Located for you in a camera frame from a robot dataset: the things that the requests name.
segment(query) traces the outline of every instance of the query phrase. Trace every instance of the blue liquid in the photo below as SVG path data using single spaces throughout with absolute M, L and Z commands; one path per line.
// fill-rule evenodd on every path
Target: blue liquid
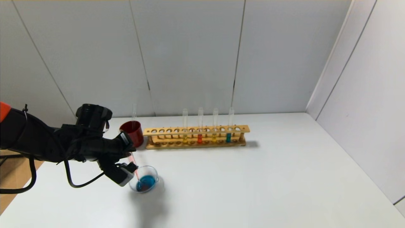
M 146 192 L 151 190 L 155 186 L 156 180 L 151 175 L 143 176 L 136 183 L 136 190 L 138 192 Z
M 226 134 L 226 142 L 230 142 L 230 136 L 231 136 L 231 133 Z

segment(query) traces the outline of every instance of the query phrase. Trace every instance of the orange liquid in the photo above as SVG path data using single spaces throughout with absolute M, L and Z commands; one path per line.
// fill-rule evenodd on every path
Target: orange liquid
M 203 143 L 203 135 L 202 135 L 202 134 L 199 134 L 199 135 L 198 135 L 198 137 L 197 137 L 197 143 L 198 143 L 198 144 Z

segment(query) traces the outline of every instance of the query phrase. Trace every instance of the empty test tube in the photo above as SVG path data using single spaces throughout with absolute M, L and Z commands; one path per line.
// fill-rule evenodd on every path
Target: empty test tube
M 214 126 L 214 133 L 212 134 L 212 142 L 216 143 L 217 142 L 217 134 L 215 133 L 216 131 L 218 131 L 217 127 L 218 127 L 218 109 L 214 108 L 214 112 L 212 113 L 213 116 L 213 126 Z
M 203 131 L 203 116 L 204 116 L 204 110 L 203 108 L 199 108 L 198 109 L 198 131 L 200 132 L 200 134 L 198 134 L 197 137 L 197 143 L 201 144 L 203 143 L 203 134 L 201 134 L 201 132 Z
M 186 144 L 187 143 L 187 118 L 188 118 L 188 111 L 187 108 L 183 109 L 183 131 L 184 131 L 184 135 L 183 135 L 183 143 Z
M 228 130 L 230 130 L 230 127 L 233 125 L 233 116 L 235 114 L 235 110 L 230 107 L 229 108 L 229 122 L 228 122 Z M 226 134 L 226 142 L 230 142 L 230 137 L 231 137 L 231 133 L 227 133 Z

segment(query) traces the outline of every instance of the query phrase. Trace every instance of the black cable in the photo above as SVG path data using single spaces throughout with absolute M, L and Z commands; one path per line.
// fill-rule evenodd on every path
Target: black cable
M 4 157 L 2 161 L 0 161 L 0 166 L 7 160 L 8 157 Z
M 19 158 L 19 157 L 25 157 L 24 155 L 0 155 L 1 158 Z
M 36 169 L 34 163 L 34 157 L 31 156 L 30 158 L 30 170 L 31 170 L 31 182 L 27 187 L 18 188 L 18 189 L 0 189 L 0 194 L 19 194 L 30 190 L 36 181 Z
M 70 184 L 72 187 L 74 187 L 74 188 L 80 188 L 80 187 L 84 187 L 84 186 L 86 186 L 86 185 L 88 185 L 88 184 L 91 184 L 91 183 L 93 183 L 95 180 L 97 180 L 98 178 L 100 178 L 102 175 L 104 175 L 104 172 L 102 172 L 101 174 L 99 174 L 98 176 L 94 177 L 92 180 L 90 180 L 90 181 L 88 181 L 88 182 L 86 182 L 86 183 L 84 183 L 84 184 L 75 185 L 75 184 L 72 182 L 72 177 L 71 177 L 71 175 L 70 175 L 69 161 L 68 161 L 68 160 L 64 160 L 63 162 L 65 163 L 66 176 L 67 176 L 67 178 L 68 178 L 68 182 L 69 182 L 69 184 Z
M 399 203 L 399 202 L 400 202 L 401 200 L 403 200 L 403 199 L 405 199 L 405 196 L 403 196 L 403 197 L 401 197 L 401 199 L 397 200 L 397 201 L 394 203 L 394 205 L 397 204 L 397 203 Z

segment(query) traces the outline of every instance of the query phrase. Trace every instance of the yellow liquid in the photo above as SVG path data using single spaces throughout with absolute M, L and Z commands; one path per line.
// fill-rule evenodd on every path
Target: yellow liquid
M 212 134 L 212 142 L 213 143 L 217 142 L 217 134 Z

